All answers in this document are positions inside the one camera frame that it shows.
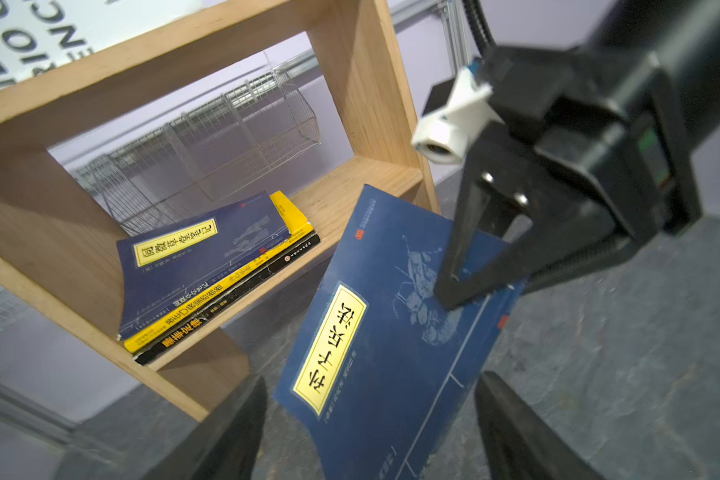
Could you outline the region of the black book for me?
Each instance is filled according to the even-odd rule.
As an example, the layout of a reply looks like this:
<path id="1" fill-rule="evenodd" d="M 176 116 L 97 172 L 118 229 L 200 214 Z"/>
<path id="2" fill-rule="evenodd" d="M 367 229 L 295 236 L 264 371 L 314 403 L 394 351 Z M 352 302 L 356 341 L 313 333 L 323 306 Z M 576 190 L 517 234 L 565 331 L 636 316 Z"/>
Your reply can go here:
<path id="1" fill-rule="evenodd" d="M 139 365 L 151 363 L 319 243 L 320 237 L 316 231 L 297 240 L 292 246 L 287 247 L 283 252 L 266 261 L 250 275 L 224 290 L 188 318 L 181 320 L 176 326 L 171 327 L 157 340 L 137 352 L 133 359 Z"/>

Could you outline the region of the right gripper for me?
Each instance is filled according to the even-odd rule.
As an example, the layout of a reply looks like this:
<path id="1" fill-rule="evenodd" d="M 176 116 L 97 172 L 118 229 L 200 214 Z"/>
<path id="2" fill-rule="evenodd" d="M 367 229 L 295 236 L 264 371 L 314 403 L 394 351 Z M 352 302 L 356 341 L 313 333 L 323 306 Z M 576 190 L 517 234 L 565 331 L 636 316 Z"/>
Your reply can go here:
<path id="1" fill-rule="evenodd" d="M 616 222 L 644 240 L 700 218 L 680 96 L 655 53 L 496 46 L 479 75 L 530 147 L 489 125 L 470 148 L 434 287 L 446 309 L 590 273 Z"/>

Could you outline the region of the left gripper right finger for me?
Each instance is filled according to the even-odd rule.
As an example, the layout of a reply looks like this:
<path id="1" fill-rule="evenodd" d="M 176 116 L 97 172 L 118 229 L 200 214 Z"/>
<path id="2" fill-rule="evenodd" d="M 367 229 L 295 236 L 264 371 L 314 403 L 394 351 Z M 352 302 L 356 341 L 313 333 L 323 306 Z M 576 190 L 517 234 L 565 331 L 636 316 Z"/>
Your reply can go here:
<path id="1" fill-rule="evenodd" d="M 480 434 L 493 479 L 600 479 L 496 373 L 475 387 Z"/>

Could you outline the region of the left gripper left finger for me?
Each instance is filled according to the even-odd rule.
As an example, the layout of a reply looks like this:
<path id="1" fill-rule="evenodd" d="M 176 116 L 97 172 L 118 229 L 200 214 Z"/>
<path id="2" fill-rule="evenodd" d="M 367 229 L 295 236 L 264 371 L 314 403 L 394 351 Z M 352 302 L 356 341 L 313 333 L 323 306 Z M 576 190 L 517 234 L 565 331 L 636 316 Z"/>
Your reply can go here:
<path id="1" fill-rule="evenodd" d="M 146 479 L 249 479 L 263 437 L 265 379 L 247 376 Z"/>

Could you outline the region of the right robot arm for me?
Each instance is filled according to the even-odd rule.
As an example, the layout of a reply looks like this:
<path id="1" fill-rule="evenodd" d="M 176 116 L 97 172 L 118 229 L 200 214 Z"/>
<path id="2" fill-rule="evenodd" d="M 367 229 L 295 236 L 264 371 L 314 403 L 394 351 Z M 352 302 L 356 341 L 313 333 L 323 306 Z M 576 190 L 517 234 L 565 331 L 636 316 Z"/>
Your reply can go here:
<path id="1" fill-rule="evenodd" d="M 413 147 L 460 163 L 434 292 L 454 309 L 628 261 L 702 214 L 691 156 L 720 124 L 720 1 L 619 1 L 567 50 L 499 45 L 432 87 Z"/>

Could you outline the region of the white book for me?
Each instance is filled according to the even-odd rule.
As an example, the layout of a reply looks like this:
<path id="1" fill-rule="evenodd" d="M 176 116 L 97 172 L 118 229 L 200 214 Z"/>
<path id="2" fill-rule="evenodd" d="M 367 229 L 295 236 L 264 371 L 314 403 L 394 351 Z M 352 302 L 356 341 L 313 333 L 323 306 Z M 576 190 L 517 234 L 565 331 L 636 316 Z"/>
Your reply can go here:
<path id="1" fill-rule="evenodd" d="M 0 1 L 0 89 L 202 8 L 194 0 Z"/>

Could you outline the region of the blue book with barcode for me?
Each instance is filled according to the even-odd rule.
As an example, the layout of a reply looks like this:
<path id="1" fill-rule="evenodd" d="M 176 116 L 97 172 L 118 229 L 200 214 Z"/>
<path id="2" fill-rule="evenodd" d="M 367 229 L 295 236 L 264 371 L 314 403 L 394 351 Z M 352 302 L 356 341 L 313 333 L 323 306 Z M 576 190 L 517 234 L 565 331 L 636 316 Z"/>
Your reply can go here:
<path id="1" fill-rule="evenodd" d="M 329 479 L 420 478 L 523 291 L 445 309 L 434 287 L 451 228 L 362 189 L 274 393 Z"/>

